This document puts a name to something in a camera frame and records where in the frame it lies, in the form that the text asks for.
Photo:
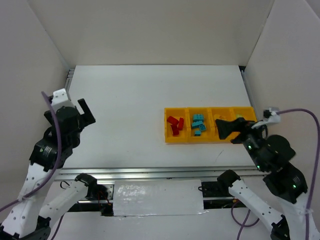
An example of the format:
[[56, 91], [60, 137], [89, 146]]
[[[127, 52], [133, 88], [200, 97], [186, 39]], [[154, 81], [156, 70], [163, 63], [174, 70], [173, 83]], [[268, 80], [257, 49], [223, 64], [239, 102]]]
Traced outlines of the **small blue lego brick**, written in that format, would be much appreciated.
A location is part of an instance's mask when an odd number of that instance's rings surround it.
[[202, 134], [202, 132], [201, 132], [200, 130], [196, 130], [196, 131], [194, 132], [194, 136], [195, 136], [195, 137], [200, 137], [201, 134]]

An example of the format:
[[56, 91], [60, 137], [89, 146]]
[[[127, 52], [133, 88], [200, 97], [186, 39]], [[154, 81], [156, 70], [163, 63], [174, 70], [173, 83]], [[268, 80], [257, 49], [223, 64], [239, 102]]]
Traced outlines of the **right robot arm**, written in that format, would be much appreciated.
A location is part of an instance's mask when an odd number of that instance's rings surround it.
[[215, 123], [221, 140], [233, 132], [239, 133], [231, 142], [243, 144], [256, 168], [266, 174], [263, 181], [277, 197], [283, 212], [273, 210], [261, 200], [233, 170], [227, 170], [217, 178], [220, 187], [239, 199], [263, 222], [271, 239], [318, 240], [320, 233], [308, 205], [311, 190], [303, 173], [290, 162], [296, 152], [288, 140], [276, 134], [264, 138], [263, 122], [242, 117], [234, 121], [217, 119]]

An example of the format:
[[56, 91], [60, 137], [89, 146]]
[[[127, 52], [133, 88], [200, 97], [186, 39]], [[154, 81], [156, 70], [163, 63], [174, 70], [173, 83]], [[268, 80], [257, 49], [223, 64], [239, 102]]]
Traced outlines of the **red flower lego piece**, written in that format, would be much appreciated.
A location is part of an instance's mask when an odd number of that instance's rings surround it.
[[173, 116], [169, 116], [166, 121], [170, 123], [171, 125], [177, 125], [179, 123], [179, 120], [174, 118]]

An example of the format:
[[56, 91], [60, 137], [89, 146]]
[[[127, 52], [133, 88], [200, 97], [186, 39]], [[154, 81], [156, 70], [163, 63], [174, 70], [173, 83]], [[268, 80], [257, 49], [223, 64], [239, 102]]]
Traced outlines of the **red rectangular lego brick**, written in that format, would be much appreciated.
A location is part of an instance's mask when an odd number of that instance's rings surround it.
[[180, 118], [179, 118], [179, 121], [178, 121], [178, 124], [177, 124], [177, 129], [178, 129], [179, 131], [182, 131], [182, 130], [183, 130], [183, 128], [184, 128], [184, 122], [185, 122], [184, 118], [183, 118], [183, 117], [180, 117]]

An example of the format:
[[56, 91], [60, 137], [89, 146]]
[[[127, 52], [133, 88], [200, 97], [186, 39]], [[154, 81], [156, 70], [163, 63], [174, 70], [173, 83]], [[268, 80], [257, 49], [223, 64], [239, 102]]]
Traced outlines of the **yellow red blue lego stack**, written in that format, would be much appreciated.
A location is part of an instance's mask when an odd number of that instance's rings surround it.
[[179, 131], [177, 125], [172, 124], [172, 125], [170, 126], [170, 129], [171, 129], [172, 136], [175, 137], [175, 136], [178, 136], [178, 135], [180, 134], [180, 131]]

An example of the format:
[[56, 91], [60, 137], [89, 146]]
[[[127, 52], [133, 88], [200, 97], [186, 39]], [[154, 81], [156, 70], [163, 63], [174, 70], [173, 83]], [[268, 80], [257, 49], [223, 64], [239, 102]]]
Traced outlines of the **teal small lego brick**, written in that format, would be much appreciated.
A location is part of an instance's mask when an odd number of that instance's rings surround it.
[[199, 130], [200, 130], [201, 132], [206, 131], [206, 126], [205, 126], [204, 124], [201, 124], [201, 125], [199, 126]]

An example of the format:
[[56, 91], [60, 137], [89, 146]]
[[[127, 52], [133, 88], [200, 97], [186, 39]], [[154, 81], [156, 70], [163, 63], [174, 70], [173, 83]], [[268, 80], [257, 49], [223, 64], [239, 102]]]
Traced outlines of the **green yellow blue lego stack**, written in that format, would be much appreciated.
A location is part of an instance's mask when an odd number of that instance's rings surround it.
[[200, 125], [203, 125], [203, 121], [199, 120], [199, 121], [195, 121], [195, 122], [192, 122], [191, 123], [191, 128], [194, 129], [194, 128], [198, 128]]

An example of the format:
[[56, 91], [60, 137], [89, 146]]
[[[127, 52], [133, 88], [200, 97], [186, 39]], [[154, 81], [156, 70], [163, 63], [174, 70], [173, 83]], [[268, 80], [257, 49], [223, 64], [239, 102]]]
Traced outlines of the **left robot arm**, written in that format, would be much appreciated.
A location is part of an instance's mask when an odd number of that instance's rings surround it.
[[83, 129], [96, 122], [86, 101], [78, 100], [83, 113], [68, 98], [46, 100], [49, 110], [44, 113], [50, 127], [33, 148], [27, 176], [18, 199], [0, 224], [2, 240], [46, 240], [52, 227], [60, 223], [65, 213], [82, 198], [98, 198], [98, 181], [92, 175], [77, 175], [71, 186], [51, 202], [45, 199], [65, 161], [80, 144]]

